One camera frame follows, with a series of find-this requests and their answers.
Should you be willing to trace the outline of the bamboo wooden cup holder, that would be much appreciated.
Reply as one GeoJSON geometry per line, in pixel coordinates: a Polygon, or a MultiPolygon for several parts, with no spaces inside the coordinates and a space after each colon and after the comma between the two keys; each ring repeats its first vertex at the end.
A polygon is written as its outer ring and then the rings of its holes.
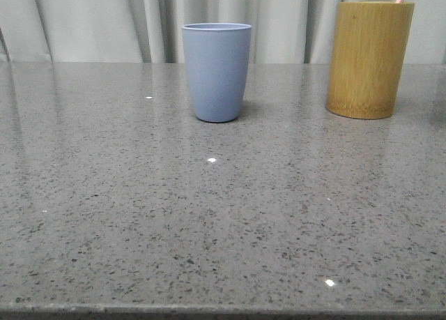
{"type": "Polygon", "coordinates": [[[415,4],[341,2],[326,109],[352,119],[393,115],[415,4]]]}

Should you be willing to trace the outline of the grey curtain backdrop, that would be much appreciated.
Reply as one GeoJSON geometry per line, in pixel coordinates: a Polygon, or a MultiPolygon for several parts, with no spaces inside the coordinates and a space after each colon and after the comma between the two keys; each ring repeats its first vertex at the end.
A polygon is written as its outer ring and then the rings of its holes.
{"type": "Polygon", "coordinates": [[[393,0],[1,0],[1,60],[183,61],[181,28],[252,26],[255,63],[327,63],[342,1],[393,0]]]}

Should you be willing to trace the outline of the blue plastic cup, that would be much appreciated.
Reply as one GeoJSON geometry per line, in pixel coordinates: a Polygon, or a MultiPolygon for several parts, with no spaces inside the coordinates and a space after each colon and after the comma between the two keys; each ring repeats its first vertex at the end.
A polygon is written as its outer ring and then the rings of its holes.
{"type": "Polygon", "coordinates": [[[238,118],[249,63],[252,26],[198,23],[182,26],[187,81],[195,116],[225,123],[238,118]]]}

